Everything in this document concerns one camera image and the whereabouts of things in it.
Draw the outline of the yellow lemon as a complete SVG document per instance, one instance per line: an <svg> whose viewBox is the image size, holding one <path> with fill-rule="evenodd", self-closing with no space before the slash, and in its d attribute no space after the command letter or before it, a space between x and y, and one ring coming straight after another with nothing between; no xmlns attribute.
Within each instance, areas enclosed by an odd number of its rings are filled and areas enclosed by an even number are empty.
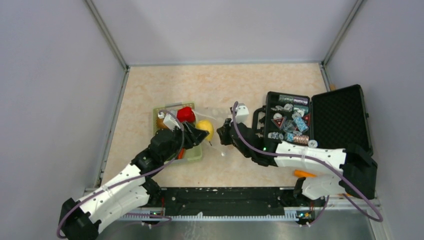
<svg viewBox="0 0 424 240"><path fill-rule="evenodd" d="M199 120L195 127L199 130L207 131L208 135L205 138L206 141L211 142L214 136L214 126L209 120Z"/></svg>

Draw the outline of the clear polka dot zip bag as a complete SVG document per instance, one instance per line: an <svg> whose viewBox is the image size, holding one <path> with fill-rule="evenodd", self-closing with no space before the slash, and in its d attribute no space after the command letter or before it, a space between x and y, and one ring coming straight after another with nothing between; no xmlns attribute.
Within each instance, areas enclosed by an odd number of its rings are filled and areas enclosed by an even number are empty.
<svg viewBox="0 0 424 240"><path fill-rule="evenodd" d="M221 140L217 130L223 126L225 120L231 116L229 107L196 107L194 110L196 117L196 125L202 121L207 121L211 125L211 136L208 136L204 141L205 145L214 149L221 157L225 157L228 153L228 148L221 144Z"/></svg>

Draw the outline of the green perforated plastic basket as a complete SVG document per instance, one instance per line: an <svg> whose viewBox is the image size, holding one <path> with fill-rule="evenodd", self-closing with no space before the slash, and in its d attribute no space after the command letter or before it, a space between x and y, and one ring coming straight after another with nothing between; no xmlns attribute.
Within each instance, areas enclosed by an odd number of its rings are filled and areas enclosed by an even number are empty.
<svg viewBox="0 0 424 240"><path fill-rule="evenodd" d="M191 107L192 110L194 111L194 109L196 108L196 105L195 105L194 102L178 102L178 103L171 103L171 104L168 104L168 105L163 105L163 106L153 108L153 110L152 110L152 119L153 119L152 132L154 134L156 134L157 131L160 130L156 126L156 118L157 118L158 112L166 110L168 112L171 112L173 115L177 116L177 111L179 109L183 108L183 107ZM174 163L199 161L199 160L202 159L202 157L203 157L203 150L202 150L202 147L200 145L198 145L198 146L195 146L191 149L185 149L183 159L176 159Z"/></svg>

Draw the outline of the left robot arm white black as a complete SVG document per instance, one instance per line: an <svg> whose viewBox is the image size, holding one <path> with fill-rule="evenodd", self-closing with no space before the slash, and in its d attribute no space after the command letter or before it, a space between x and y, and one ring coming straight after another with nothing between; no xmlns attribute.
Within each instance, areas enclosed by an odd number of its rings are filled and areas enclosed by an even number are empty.
<svg viewBox="0 0 424 240"><path fill-rule="evenodd" d="M180 152L210 141L211 126L184 121L173 129L160 129L148 147L115 177L78 200L61 207L56 235L60 239L95 240L115 220L131 210L160 202L161 188L152 177L169 166Z"/></svg>

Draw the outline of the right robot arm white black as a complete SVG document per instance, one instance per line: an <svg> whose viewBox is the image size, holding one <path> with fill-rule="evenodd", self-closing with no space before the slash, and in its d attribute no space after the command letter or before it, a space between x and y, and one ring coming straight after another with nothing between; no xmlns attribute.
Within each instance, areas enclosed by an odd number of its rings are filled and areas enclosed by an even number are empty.
<svg viewBox="0 0 424 240"><path fill-rule="evenodd" d="M293 192L299 206L321 196L345 194L373 200L376 197L378 164L359 145L325 149L280 141L274 152L265 151L264 139L244 123L230 118L217 129L221 145L234 146L245 158L263 167L294 168L312 174L301 177Z"/></svg>

